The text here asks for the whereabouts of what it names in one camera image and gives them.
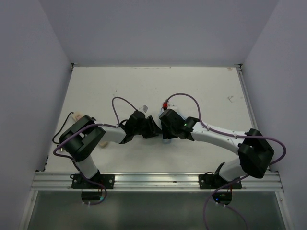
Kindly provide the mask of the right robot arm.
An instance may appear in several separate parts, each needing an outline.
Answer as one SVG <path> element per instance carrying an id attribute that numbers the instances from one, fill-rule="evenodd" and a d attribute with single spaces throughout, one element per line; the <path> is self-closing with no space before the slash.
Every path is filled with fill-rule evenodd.
<path id="1" fill-rule="evenodd" d="M 208 125 L 202 125 L 198 118 L 183 118 L 173 109 L 164 110 L 159 119 L 164 139 L 205 142 L 237 155 L 232 161 L 222 162 L 213 174 L 204 175 L 205 183 L 211 188 L 225 188 L 245 175 L 263 178 L 274 155 L 273 148 L 256 129 L 225 135 L 223 129 L 214 132 Z"/>

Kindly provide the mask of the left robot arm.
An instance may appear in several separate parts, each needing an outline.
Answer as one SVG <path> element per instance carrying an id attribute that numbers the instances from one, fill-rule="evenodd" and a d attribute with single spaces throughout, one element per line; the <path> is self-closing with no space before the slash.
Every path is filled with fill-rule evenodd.
<path id="1" fill-rule="evenodd" d="M 118 126 L 99 124 L 94 118 L 85 115 L 61 134 L 59 145 L 69 153 L 72 162 L 83 176 L 83 183 L 89 188 L 95 188 L 103 183 L 103 179 L 91 153 L 100 141 L 126 144 L 137 135 L 148 139 L 160 134 L 162 130 L 153 117 L 138 110 Z"/>

